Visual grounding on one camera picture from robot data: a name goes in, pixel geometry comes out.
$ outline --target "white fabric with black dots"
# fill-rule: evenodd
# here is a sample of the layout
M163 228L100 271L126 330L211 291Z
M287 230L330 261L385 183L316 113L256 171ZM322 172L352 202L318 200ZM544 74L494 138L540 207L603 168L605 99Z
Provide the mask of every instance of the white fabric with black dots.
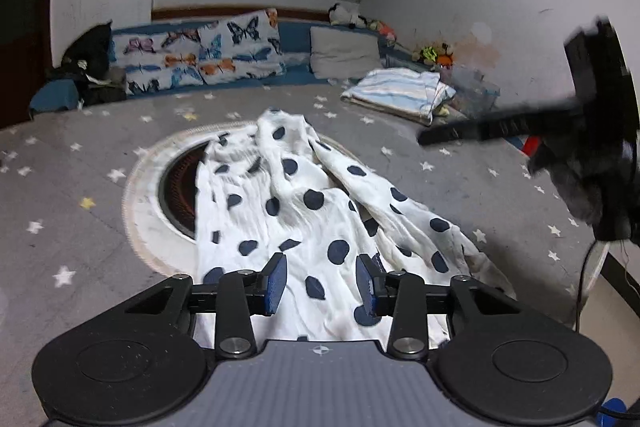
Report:
M277 313L252 317L258 344L306 335L310 341L377 339L386 346L391 318L367 315L358 293L361 253L429 284L471 274L513 295L459 227L322 143L303 116L271 109L257 124L221 133L196 184L196 283L239 269L260 271L274 252L287 255ZM215 315L201 320L212 343ZM429 316L429 334L432 347L446 340L444 316Z

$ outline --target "star pattern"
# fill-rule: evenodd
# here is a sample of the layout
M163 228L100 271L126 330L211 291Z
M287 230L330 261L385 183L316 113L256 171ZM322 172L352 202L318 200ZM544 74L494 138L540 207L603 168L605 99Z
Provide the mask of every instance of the star pattern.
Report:
M27 232L37 234L44 227L42 225L42 220L39 221L30 221L29 227L27 228Z
M92 198L82 198L80 206L82 206L84 210L91 210L95 206L95 201Z
M111 169L107 177L110 178L113 183L118 183L120 178L126 178L127 175L124 173L124 169Z
M486 234L480 230L474 230L474 234L476 236L476 241L478 241L478 243L486 243Z
M56 280L56 288L60 288L60 286L70 285L71 277L76 274L75 271L69 271L68 267L61 266L58 273L56 273L53 278Z

